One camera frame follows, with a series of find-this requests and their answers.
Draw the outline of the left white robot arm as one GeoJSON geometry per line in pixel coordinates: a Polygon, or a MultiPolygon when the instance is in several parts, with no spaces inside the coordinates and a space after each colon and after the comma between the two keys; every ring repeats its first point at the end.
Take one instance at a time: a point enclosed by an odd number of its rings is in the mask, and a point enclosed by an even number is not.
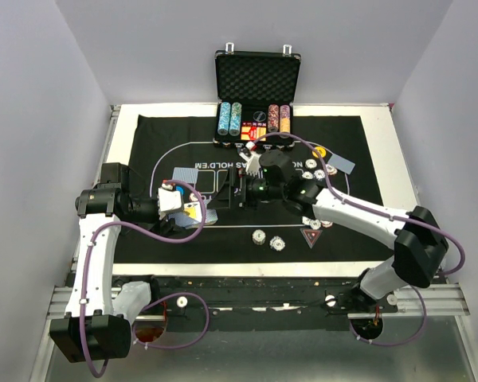
{"type": "Polygon", "coordinates": [[[76,275],[63,318],[53,320],[49,328],[71,363],[126,357],[136,316],[153,314],[160,307],[161,296],[147,279],[126,282],[112,295],[116,243],[121,229],[131,224],[149,224],[161,236],[176,233],[167,214],[182,211],[182,192],[175,185],[162,185],[158,197],[135,197],[130,174],[124,164],[103,164],[98,183],[75,202],[80,228],[76,275]]]}

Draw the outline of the grey white chip stack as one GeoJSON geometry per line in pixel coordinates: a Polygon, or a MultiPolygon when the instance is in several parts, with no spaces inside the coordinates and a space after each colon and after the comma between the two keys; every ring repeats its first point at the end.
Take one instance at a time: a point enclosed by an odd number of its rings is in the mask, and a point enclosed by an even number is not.
{"type": "Polygon", "coordinates": [[[254,242],[256,245],[264,244],[265,240],[266,240],[266,233],[263,230],[257,229],[253,232],[252,242],[254,242]]]}

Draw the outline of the yellow round blind button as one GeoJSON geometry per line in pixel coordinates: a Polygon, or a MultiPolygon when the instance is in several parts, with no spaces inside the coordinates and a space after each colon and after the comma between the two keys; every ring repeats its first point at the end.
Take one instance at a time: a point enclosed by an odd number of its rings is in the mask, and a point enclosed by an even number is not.
{"type": "Polygon", "coordinates": [[[312,155],[315,158],[318,158],[318,157],[325,158],[326,155],[327,155],[327,151],[326,151],[325,148],[323,148],[321,146],[315,146],[314,150],[312,151],[312,155]]]}

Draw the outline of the triangular dealer button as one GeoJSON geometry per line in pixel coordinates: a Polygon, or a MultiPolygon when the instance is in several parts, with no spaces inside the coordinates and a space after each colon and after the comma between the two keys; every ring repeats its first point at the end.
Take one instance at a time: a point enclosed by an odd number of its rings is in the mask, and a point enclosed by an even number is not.
{"type": "Polygon", "coordinates": [[[301,228],[300,232],[310,249],[313,249],[317,240],[322,234],[321,230],[312,229],[312,228],[301,228]]]}

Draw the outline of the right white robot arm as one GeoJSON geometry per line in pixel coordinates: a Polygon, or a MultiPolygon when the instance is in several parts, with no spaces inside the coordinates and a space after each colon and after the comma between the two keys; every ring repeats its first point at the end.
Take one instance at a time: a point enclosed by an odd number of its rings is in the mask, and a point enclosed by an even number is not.
{"type": "Polygon", "coordinates": [[[279,201],[290,213],[326,220],[377,240],[393,254],[367,268],[347,292],[346,308],[367,312],[401,287],[427,288],[449,245],[433,214],[417,206],[411,212],[349,197],[314,176],[297,171],[280,150],[263,154],[243,149],[244,169],[230,168],[212,197],[212,209],[256,208],[279,201]]]}

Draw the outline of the blue backed card deck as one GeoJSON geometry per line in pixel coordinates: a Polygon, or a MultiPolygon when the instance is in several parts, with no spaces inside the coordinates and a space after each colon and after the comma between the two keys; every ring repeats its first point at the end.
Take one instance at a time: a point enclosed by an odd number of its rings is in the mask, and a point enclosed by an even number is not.
{"type": "Polygon", "coordinates": [[[217,222],[218,216],[217,211],[215,209],[207,209],[206,210],[206,218],[205,218],[205,225],[212,225],[217,222]]]}

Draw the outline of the blue white chip stack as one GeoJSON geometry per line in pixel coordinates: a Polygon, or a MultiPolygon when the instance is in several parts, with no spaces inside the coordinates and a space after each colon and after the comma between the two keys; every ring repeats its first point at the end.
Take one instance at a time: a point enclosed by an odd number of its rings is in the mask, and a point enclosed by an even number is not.
{"type": "Polygon", "coordinates": [[[285,249],[285,246],[286,246],[286,244],[285,244],[284,240],[279,236],[274,236],[269,241],[269,247],[273,251],[283,251],[285,249]]]}

